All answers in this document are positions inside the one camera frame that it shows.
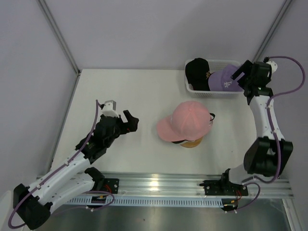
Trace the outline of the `dark green NY cap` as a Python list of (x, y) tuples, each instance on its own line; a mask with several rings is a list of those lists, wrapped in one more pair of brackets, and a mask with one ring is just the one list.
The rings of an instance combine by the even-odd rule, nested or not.
[(212, 127), (213, 123), (214, 123), (214, 119), (215, 119), (216, 115), (214, 113), (210, 113), (210, 128)]

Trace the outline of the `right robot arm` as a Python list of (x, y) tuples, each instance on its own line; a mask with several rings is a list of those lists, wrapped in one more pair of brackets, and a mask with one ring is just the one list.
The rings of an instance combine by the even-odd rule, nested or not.
[(237, 186), (253, 180), (273, 183), (282, 173), (293, 144), (280, 131), (275, 112), (274, 94), (267, 84), (271, 81), (272, 66), (246, 60), (231, 76), (244, 91), (256, 125), (257, 137), (244, 155), (241, 165), (227, 169), (221, 176), (219, 188), (231, 194)]

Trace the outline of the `pink baseball cap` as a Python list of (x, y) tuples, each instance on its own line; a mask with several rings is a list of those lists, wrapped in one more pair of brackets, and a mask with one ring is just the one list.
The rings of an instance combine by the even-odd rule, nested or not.
[(205, 136), (210, 130), (210, 112), (200, 102), (180, 103), (173, 113), (161, 119), (156, 125), (160, 139), (166, 142), (194, 141)]

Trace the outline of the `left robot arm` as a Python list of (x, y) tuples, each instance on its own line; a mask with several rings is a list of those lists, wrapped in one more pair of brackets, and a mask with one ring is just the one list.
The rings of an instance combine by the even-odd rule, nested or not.
[(128, 110), (123, 113), (126, 122), (114, 109), (96, 114), (90, 132), (64, 162), (28, 186), (20, 183), (14, 188), (13, 211), (8, 221), (11, 229), (27, 226), (35, 230), (70, 199), (103, 189), (104, 175), (92, 164), (106, 153), (115, 139), (138, 129), (139, 119)]

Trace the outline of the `purple LA baseball cap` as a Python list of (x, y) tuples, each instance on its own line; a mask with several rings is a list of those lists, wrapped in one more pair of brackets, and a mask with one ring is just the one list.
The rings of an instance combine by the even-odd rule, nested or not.
[(210, 91), (242, 91), (243, 89), (239, 87), (237, 81), (231, 79), (231, 76), (238, 68), (238, 66), (228, 64), (225, 68), (212, 73), (208, 78), (208, 85)]

